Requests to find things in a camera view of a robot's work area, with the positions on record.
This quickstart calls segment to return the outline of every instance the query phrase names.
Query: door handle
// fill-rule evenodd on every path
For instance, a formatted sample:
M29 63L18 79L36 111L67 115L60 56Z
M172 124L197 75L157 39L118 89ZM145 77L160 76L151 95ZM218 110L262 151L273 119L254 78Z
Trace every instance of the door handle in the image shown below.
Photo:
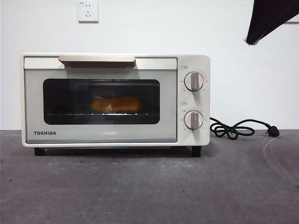
M136 66L134 56L59 56L58 60L71 68L133 68Z

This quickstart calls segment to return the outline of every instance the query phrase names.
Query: oven foot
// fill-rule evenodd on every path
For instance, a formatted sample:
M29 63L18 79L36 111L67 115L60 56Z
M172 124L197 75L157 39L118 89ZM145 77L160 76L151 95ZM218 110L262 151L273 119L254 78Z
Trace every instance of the oven foot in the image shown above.
M201 146L192 146L192 157L200 157Z
M45 150L43 148L34 148L34 155L45 155Z

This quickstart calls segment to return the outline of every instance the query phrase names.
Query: wall socket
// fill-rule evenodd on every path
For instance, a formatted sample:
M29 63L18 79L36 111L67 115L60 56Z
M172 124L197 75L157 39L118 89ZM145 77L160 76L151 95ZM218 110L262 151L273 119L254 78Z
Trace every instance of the wall socket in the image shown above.
M97 1L78 2L79 22L99 22L99 3Z

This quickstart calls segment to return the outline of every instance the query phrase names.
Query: oven rack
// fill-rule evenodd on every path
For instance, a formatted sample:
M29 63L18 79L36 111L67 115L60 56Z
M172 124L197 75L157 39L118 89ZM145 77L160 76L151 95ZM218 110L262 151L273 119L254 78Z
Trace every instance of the oven rack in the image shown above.
M49 114L50 116L103 116L103 115L134 115L134 116L147 116L147 115L159 115L150 113L67 113L67 114Z

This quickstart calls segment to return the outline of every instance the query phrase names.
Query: toshiba logo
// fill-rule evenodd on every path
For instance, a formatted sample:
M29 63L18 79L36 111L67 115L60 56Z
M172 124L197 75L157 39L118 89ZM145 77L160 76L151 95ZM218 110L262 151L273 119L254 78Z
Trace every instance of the toshiba logo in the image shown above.
M56 132L34 132L34 135L56 135Z

